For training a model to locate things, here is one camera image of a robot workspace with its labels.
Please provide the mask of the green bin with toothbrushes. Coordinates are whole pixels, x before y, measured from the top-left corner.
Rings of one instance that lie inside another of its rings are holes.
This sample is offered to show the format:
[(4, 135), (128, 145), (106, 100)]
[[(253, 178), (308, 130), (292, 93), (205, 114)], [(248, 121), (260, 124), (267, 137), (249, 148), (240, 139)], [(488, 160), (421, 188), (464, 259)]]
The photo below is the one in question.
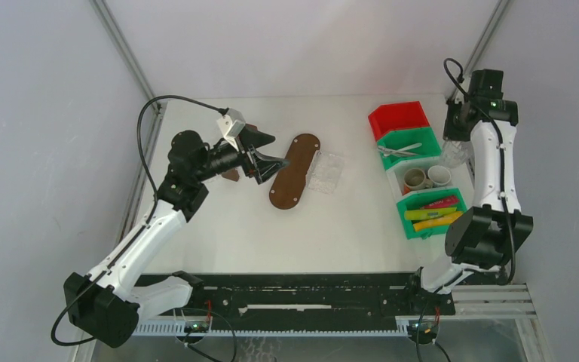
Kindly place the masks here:
[(421, 145), (414, 149), (406, 150), (406, 152), (413, 153), (412, 156), (408, 157), (399, 157), (397, 155), (378, 151), (383, 168), (388, 170), (401, 161), (439, 156), (441, 154), (440, 144), (431, 127), (418, 127), (388, 132), (377, 141), (377, 147), (398, 150), (417, 143), (420, 143)]

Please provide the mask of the green bin with toothpaste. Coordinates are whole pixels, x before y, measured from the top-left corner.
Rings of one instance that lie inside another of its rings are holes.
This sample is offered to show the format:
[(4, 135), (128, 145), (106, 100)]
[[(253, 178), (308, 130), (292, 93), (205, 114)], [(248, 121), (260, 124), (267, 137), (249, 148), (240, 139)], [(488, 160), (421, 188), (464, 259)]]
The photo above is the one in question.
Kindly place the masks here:
[(445, 234), (467, 208), (458, 188), (409, 192), (396, 203), (408, 240)]

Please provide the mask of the green toothpaste tube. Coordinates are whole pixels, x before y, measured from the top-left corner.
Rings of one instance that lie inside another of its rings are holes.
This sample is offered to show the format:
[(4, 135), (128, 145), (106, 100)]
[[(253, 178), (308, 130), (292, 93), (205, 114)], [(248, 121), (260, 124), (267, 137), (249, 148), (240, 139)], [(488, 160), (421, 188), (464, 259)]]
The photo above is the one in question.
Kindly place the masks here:
[(422, 221), (427, 219), (434, 219), (440, 216), (444, 216), (446, 214), (454, 213), (458, 210), (457, 207), (447, 207), (447, 208), (439, 208), (439, 209), (430, 209), (430, 210), (407, 210), (404, 212), (403, 217), (405, 220), (408, 221)]

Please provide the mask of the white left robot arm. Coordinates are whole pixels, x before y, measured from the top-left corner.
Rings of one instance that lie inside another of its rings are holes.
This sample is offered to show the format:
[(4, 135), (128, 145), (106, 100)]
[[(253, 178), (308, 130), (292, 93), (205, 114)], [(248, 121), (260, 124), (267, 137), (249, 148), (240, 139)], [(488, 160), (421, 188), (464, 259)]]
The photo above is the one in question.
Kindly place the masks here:
[(196, 288), (201, 280), (187, 272), (175, 271), (147, 287), (136, 283), (161, 248), (201, 208), (209, 194), (206, 180), (240, 167), (263, 184), (290, 164), (259, 152), (274, 141), (251, 125), (236, 136), (234, 144), (220, 139), (210, 146), (193, 130), (175, 135), (152, 208), (102, 262), (85, 275), (67, 277), (66, 307), (60, 316), (89, 334), (90, 340), (117, 348), (139, 324), (166, 311), (200, 312), (206, 302), (204, 292)]

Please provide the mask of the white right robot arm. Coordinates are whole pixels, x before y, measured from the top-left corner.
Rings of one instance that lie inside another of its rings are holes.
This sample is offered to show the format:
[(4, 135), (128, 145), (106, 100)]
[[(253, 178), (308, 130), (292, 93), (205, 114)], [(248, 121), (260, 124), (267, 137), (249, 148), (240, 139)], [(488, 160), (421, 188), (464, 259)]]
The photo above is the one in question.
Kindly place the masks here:
[(503, 284), (516, 275), (516, 252), (531, 234), (533, 219), (522, 213), (516, 194), (513, 147), (519, 123), (516, 102), (505, 100), (504, 73), (472, 72), (461, 102), (450, 101), (443, 138), (470, 144), (473, 204), (449, 226), (445, 253), (420, 269), (420, 284), (406, 292), (406, 306), (424, 314), (435, 294), (449, 294), (475, 273), (505, 268)]

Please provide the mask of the grey ceramic cup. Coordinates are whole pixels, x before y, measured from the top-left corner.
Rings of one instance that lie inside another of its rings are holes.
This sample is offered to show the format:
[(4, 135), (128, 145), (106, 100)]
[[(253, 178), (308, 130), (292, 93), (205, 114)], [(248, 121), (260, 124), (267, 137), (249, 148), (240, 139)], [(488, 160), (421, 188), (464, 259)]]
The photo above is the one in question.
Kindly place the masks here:
[(427, 178), (425, 170), (421, 168), (411, 168), (403, 176), (405, 187), (409, 191), (420, 191), (433, 187), (432, 182)]

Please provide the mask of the clear glass tumbler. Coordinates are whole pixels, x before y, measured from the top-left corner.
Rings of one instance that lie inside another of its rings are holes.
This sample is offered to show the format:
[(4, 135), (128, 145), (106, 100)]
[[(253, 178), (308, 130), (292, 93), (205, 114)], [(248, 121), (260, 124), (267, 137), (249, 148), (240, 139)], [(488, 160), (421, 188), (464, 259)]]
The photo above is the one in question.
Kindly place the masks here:
[(453, 169), (470, 159), (470, 144), (462, 141), (446, 140), (442, 146), (440, 164)]

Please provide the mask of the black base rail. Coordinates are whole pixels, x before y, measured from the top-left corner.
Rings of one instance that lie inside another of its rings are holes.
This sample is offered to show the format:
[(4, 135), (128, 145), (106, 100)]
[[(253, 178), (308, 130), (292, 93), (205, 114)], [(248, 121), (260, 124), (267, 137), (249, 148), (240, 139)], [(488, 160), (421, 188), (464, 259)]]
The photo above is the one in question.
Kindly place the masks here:
[(218, 330), (355, 333), (395, 330), (396, 319), (456, 313), (452, 296), (432, 296), (411, 272), (199, 274), (186, 309), (212, 311)]

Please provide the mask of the white storage bin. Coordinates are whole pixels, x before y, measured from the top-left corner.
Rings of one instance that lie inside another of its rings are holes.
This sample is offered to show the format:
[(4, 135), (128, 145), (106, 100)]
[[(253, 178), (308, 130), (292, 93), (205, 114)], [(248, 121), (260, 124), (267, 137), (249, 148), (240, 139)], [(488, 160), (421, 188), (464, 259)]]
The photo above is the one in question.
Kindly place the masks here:
[(386, 170), (393, 196), (449, 189), (455, 186), (454, 173), (442, 164), (440, 156), (406, 159)]

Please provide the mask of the clear textured acrylic holder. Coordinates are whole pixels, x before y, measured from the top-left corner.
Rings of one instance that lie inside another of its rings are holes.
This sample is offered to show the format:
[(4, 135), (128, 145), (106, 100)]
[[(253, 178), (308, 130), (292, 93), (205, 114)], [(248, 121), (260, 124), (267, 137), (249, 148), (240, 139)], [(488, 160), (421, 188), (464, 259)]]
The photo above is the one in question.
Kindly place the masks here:
[(306, 176), (307, 188), (331, 195), (339, 184), (344, 165), (342, 156), (316, 151)]

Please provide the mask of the yellow toothpaste tube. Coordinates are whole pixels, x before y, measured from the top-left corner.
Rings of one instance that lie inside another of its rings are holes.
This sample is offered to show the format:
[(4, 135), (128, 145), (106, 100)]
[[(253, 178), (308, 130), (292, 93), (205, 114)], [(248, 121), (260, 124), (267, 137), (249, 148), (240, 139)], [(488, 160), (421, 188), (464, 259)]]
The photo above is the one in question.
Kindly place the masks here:
[(420, 232), (425, 229), (432, 229), (440, 226), (451, 225), (455, 220), (463, 215), (463, 212), (456, 211), (454, 213), (446, 214), (434, 219), (427, 219), (413, 224), (415, 232)]

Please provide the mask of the red toothpaste tube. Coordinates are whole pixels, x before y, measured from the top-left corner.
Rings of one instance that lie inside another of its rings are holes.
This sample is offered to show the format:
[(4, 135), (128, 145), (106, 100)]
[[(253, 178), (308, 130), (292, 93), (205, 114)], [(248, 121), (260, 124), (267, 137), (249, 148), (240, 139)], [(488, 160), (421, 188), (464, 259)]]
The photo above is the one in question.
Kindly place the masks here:
[(460, 204), (460, 200), (456, 195), (450, 195), (436, 201), (433, 201), (429, 204), (424, 205), (421, 207), (422, 210), (430, 210), (430, 209), (439, 209), (439, 208), (447, 208), (447, 207), (455, 207), (456, 205)]

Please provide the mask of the brown oval wooden tray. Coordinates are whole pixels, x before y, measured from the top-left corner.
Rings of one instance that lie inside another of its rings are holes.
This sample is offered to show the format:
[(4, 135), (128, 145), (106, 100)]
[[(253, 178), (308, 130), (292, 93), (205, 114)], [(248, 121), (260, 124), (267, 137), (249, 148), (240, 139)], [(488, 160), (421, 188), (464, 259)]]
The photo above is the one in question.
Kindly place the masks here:
[(274, 207), (289, 210), (298, 204), (311, 163), (319, 150), (320, 140), (311, 133), (301, 133), (293, 138), (285, 155), (289, 165), (277, 173), (269, 192)]

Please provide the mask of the red storage bin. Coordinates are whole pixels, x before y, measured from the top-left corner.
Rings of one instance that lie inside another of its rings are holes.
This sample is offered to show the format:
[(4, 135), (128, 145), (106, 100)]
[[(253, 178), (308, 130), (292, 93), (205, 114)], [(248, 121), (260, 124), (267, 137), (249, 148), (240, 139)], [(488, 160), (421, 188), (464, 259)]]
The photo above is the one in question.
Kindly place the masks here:
[(429, 121), (419, 101), (378, 106), (368, 116), (375, 141), (391, 131), (429, 127)]

